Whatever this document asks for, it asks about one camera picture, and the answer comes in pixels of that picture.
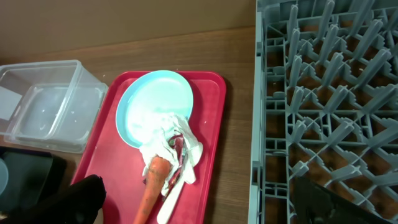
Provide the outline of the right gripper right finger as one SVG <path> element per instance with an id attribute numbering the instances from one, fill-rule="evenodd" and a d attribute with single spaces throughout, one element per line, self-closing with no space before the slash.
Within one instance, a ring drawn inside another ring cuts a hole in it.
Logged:
<path id="1" fill-rule="evenodd" d="M 293 205 L 299 224 L 390 224 L 305 177 L 294 180 Z"/>

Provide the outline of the white napkin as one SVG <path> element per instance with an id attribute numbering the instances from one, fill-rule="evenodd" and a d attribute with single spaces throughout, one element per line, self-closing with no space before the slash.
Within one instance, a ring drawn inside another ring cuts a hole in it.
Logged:
<path id="1" fill-rule="evenodd" d="M 155 156 L 171 164 L 161 188 L 164 198 L 178 180 L 183 179 L 188 184 L 196 181 L 194 167 L 201 159 L 203 144 L 192 133 L 186 117 L 175 113 L 153 114 L 145 120 L 144 133 L 147 140 L 139 148 L 146 164 L 142 174 L 148 173 Z"/>

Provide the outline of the orange carrot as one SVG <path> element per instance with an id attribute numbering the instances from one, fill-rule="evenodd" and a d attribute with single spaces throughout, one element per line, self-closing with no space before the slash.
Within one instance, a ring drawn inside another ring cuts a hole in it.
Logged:
<path id="1" fill-rule="evenodd" d="M 146 174 L 146 189 L 141 198 L 133 224 L 145 224 L 157 201 L 166 178 L 169 176 L 171 164 L 168 160 L 155 156 Z"/>

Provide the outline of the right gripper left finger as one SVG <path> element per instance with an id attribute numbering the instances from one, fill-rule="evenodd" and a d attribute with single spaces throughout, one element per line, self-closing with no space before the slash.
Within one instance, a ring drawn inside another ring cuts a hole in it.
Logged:
<path id="1" fill-rule="evenodd" d="M 103 179 L 90 175 L 26 211 L 7 214 L 1 223 L 93 224 L 105 198 Z"/>

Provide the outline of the mint green bowl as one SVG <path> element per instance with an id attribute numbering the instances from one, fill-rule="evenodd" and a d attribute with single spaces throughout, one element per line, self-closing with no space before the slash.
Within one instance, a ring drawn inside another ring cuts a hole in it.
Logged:
<path id="1" fill-rule="evenodd" d="M 0 194 L 2 194 L 9 180 L 9 171 L 6 163 L 0 159 Z"/>

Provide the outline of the red snack wrapper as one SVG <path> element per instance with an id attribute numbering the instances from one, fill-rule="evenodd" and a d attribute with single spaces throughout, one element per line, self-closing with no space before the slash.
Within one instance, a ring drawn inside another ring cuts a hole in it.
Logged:
<path id="1" fill-rule="evenodd" d="M 169 176 L 165 180 L 161 194 L 166 198 L 180 177 L 183 168 L 183 160 L 186 153 L 185 139 L 183 134 L 175 133 L 172 135 L 155 134 L 151 140 L 143 144 L 139 151 L 142 154 L 145 166 L 142 176 L 146 177 L 151 160 L 155 156 L 168 160 L 171 164 Z"/>

